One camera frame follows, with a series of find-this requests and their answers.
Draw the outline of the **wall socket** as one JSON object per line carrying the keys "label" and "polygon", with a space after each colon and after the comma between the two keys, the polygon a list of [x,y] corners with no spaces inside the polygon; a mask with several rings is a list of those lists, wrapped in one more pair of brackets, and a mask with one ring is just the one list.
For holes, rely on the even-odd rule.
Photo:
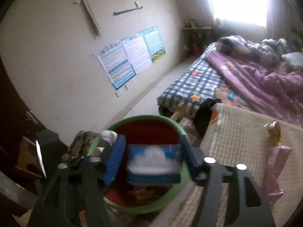
{"label": "wall socket", "polygon": [[123,94],[123,90],[117,90],[117,91],[115,91],[115,95],[117,97],[120,97],[122,94]]}

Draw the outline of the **blue plaid bed sheet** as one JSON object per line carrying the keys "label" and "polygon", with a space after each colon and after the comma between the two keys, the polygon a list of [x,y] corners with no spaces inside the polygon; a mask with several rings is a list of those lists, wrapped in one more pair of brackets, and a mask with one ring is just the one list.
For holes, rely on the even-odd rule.
{"label": "blue plaid bed sheet", "polygon": [[223,79],[208,63],[206,56],[216,50],[216,45],[211,43],[202,55],[157,98],[161,115],[173,114],[179,103],[183,102],[185,116],[193,118],[203,101],[215,98],[215,89],[220,86]]}

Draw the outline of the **white pillow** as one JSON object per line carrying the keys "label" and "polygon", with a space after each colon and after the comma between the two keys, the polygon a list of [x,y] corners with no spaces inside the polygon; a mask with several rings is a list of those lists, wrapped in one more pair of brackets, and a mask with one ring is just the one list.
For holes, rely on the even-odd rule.
{"label": "white pillow", "polygon": [[303,66],[303,54],[300,52],[283,54],[281,58],[287,61],[292,67],[299,68]]}

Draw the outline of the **plaid grey blanket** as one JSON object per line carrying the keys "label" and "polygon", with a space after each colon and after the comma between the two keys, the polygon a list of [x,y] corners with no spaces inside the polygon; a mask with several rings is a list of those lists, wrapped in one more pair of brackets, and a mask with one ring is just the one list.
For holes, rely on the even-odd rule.
{"label": "plaid grey blanket", "polygon": [[254,43],[239,35],[231,35],[221,37],[217,41],[216,50],[238,58],[247,58],[265,67],[273,67],[281,61],[283,54],[291,53],[293,47],[284,38],[270,38]]}

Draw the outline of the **pink torn cardboard piece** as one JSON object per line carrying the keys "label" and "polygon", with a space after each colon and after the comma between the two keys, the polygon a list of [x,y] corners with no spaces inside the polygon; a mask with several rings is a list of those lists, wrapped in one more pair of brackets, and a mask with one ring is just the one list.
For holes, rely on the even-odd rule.
{"label": "pink torn cardboard piece", "polygon": [[291,152],[292,148],[285,145],[269,146],[261,187],[269,204],[275,204],[284,195],[284,190],[279,186],[278,178]]}

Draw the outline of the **blue white tissue box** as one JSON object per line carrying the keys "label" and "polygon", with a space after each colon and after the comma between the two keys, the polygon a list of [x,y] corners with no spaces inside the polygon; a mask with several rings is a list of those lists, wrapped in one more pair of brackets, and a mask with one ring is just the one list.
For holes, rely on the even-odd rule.
{"label": "blue white tissue box", "polygon": [[181,182],[181,146],[129,145],[126,163],[127,181],[148,186]]}

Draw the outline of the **left blue chart poster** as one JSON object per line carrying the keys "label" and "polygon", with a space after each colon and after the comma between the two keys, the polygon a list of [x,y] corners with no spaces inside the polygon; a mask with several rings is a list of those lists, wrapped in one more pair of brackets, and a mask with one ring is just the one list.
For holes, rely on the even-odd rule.
{"label": "left blue chart poster", "polygon": [[102,48],[97,53],[97,58],[115,90],[136,76],[121,40]]}

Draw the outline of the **wall shelf bracket horizontal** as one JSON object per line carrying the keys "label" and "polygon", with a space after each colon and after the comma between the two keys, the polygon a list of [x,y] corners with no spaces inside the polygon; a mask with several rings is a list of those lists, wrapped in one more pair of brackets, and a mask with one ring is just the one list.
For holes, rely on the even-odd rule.
{"label": "wall shelf bracket horizontal", "polygon": [[125,9],[125,10],[122,10],[122,11],[118,11],[118,12],[114,12],[112,15],[113,16],[118,16],[118,15],[126,14],[126,13],[129,13],[129,12],[141,10],[141,9],[143,9],[143,6],[141,6],[140,3],[138,1],[136,1],[135,2],[135,7],[130,8],[130,9]]}

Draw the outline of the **right green chart poster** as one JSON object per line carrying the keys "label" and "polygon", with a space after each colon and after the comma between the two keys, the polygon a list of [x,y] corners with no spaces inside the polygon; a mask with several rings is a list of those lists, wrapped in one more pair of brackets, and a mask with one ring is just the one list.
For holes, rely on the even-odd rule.
{"label": "right green chart poster", "polygon": [[141,31],[152,63],[165,56],[166,51],[157,26],[153,26]]}

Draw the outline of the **cluttered side table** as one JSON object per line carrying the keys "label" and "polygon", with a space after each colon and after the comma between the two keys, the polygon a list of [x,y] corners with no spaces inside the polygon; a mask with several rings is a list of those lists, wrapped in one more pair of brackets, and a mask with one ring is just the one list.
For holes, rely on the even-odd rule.
{"label": "cluttered side table", "polygon": [[184,35],[185,56],[200,56],[211,41],[212,26],[202,26],[195,19],[185,22],[181,29]]}

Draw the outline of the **green red trash bin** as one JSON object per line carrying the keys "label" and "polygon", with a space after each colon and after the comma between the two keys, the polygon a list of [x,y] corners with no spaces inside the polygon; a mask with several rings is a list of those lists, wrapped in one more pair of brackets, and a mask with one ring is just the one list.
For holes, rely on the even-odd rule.
{"label": "green red trash bin", "polygon": [[105,147],[114,145],[118,135],[125,136],[126,149],[114,182],[110,185],[104,202],[111,208],[129,214],[157,211],[171,203],[185,188],[189,173],[181,158],[179,184],[148,186],[127,181],[126,163],[129,145],[176,145],[180,136],[187,134],[170,118],[157,115],[133,116],[116,122],[102,131],[94,140],[88,156],[99,156]]}

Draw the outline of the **middle white chart poster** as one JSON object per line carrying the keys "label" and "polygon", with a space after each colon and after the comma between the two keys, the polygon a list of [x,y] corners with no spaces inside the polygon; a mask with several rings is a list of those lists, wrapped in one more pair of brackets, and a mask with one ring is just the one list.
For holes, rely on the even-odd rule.
{"label": "middle white chart poster", "polygon": [[144,71],[152,64],[151,56],[149,55],[142,33],[138,32],[132,36],[123,38],[121,42],[136,74]]}

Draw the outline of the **purple quilt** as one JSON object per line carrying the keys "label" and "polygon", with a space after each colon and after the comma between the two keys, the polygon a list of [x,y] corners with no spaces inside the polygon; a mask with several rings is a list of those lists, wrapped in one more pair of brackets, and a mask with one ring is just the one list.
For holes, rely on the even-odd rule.
{"label": "purple quilt", "polygon": [[302,75],[212,51],[207,61],[256,112],[302,127]]}

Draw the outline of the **yellow snack wrapper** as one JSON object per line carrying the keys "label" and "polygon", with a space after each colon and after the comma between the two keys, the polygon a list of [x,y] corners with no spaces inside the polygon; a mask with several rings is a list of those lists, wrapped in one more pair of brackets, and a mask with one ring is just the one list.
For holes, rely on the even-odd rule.
{"label": "yellow snack wrapper", "polygon": [[269,135],[269,141],[272,145],[281,145],[282,133],[279,120],[268,122],[264,125]]}

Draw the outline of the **beige checkered mat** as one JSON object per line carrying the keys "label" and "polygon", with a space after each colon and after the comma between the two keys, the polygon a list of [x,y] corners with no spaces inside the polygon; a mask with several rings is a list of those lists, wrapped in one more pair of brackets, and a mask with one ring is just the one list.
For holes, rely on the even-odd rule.
{"label": "beige checkered mat", "polygon": [[[273,117],[218,103],[204,138],[199,138],[190,119],[183,118],[179,125],[186,131],[192,145],[201,148],[206,156],[227,166],[245,164],[261,186],[270,141],[265,124],[273,120]],[[280,126],[282,144],[291,147],[292,152],[278,177],[284,195],[271,210],[277,226],[301,226],[302,128],[283,121]]]}

